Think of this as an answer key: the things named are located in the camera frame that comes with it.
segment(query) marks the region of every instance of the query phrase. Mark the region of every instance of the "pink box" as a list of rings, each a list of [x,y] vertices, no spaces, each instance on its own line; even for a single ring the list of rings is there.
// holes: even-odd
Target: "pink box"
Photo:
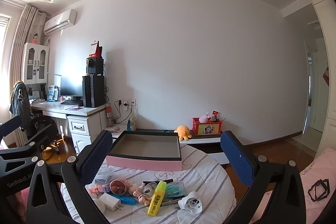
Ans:
[[[152,171],[181,171],[176,133],[124,131],[106,157],[108,165]]]

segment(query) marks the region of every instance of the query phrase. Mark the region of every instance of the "barcode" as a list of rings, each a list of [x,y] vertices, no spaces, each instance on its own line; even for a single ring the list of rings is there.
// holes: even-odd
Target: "barcode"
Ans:
[[[154,199],[154,204],[157,205],[159,200],[160,200],[161,196],[157,195],[156,198]]]

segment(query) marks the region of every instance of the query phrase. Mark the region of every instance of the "window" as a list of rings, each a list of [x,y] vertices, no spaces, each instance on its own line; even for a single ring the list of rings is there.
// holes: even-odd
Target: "window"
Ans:
[[[3,47],[3,42],[5,41],[6,30],[9,23],[10,17],[0,14],[0,43],[1,48]]]
[[[8,100],[9,97],[7,95],[9,91],[7,91],[8,89],[8,85],[6,85],[6,76],[3,75],[2,73],[2,55],[3,55],[3,47],[4,47],[4,42],[5,42],[5,38],[6,38],[6,32],[7,32],[7,28],[8,28],[8,24],[9,24],[9,20],[11,19],[10,16],[6,16],[6,15],[2,15],[0,14],[0,82],[2,83],[2,85],[0,85],[0,107],[3,107],[5,105],[8,105]]]

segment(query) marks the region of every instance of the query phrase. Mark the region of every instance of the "red storage box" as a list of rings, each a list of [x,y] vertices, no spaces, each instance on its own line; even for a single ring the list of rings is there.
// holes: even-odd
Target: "red storage box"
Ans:
[[[199,118],[193,118],[193,131],[195,136],[220,135],[222,122],[199,122]]]

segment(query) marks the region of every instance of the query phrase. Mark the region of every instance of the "computer tower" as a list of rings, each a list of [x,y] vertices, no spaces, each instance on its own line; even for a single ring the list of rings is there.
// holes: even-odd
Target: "computer tower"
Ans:
[[[103,75],[90,75],[91,107],[105,104],[105,79]]]
[[[83,76],[83,105],[91,107],[90,76]]]
[[[105,79],[103,75],[83,76],[83,105],[98,107],[105,104]]]
[[[47,85],[41,84],[41,99],[47,100]]]

